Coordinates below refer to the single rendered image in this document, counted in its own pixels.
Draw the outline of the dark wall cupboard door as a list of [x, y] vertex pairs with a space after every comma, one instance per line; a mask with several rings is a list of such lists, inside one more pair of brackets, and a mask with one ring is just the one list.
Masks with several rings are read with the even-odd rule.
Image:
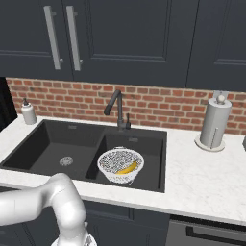
[[[56, 13], [61, 70], [54, 66], [44, 6]], [[62, 0], [0, 0], [0, 77], [73, 79]]]
[[62, 0], [73, 6], [80, 82], [185, 87], [199, 0]]
[[246, 0], [199, 0], [186, 86], [246, 92]]

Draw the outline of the yellow banana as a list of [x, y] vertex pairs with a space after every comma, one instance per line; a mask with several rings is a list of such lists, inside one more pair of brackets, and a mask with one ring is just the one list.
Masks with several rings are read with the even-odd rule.
[[115, 174], [118, 174], [118, 175], [127, 174], [127, 173], [132, 172], [136, 167], [137, 167], [137, 162], [135, 160], [128, 167], [117, 171]]

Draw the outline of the white perforated colander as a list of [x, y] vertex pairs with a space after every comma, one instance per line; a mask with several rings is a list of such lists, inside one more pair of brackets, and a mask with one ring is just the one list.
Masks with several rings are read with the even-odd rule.
[[[128, 167], [135, 160], [137, 167], [132, 172], [122, 175], [115, 174], [117, 171]], [[103, 153], [97, 160], [97, 166], [110, 182], [116, 184], [132, 183], [144, 166], [144, 158], [135, 150], [119, 146]]]

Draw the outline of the black sink faucet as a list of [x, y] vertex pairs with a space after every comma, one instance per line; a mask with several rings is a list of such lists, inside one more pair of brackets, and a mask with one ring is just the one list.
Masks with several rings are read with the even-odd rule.
[[123, 120], [122, 93], [119, 89], [113, 93], [111, 99], [109, 100], [108, 104], [106, 105], [106, 107], [104, 109], [104, 115], [110, 114], [114, 103], [117, 103], [117, 112], [118, 112], [117, 127], [118, 127], [118, 130], [119, 131], [130, 130], [131, 129], [130, 115], [127, 114], [127, 121]]

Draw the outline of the grey dishwasher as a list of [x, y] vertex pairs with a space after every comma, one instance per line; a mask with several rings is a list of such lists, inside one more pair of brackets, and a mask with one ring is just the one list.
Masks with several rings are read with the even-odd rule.
[[246, 246], [246, 227], [172, 215], [165, 246]]

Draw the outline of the white soap dispenser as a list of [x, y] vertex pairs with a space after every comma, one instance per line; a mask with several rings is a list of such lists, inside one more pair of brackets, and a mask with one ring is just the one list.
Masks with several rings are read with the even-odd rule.
[[21, 112], [27, 125], [33, 125], [37, 123], [34, 107], [27, 101], [26, 98], [23, 99]]

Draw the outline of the black double sink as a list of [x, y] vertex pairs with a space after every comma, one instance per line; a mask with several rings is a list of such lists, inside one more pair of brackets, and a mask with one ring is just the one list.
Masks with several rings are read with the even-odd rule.
[[52, 176], [65, 173], [71, 179], [109, 183], [97, 167], [98, 158], [115, 147], [126, 147], [144, 158], [143, 169], [132, 188], [163, 192], [167, 133], [111, 126], [43, 120], [0, 163], [3, 169]]

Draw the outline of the white paper towel roll holder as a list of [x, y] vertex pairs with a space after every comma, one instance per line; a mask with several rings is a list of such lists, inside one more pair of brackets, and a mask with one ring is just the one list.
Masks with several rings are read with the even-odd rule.
[[209, 152], [220, 152], [225, 148], [223, 134], [231, 108], [232, 103], [223, 94], [208, 100], [202, 131], [194, 139], [198, 147]]

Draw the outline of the dark base cupboard door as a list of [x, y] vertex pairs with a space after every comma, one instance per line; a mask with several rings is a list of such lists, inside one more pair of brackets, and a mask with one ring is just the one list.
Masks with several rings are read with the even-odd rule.
[[0, 226], [0, 246], [51, 246], [59, 229], [51, 207], [33, 221]]
[[170, 215], [84, 201], [88, 231], [98, 246], [164, 246]]

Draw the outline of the black appliance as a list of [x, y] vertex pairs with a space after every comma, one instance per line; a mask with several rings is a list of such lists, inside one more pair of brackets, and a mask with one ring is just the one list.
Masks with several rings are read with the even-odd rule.
[[0, 132], [17, 118], [12, 96], [4, 77], [0, 77]]

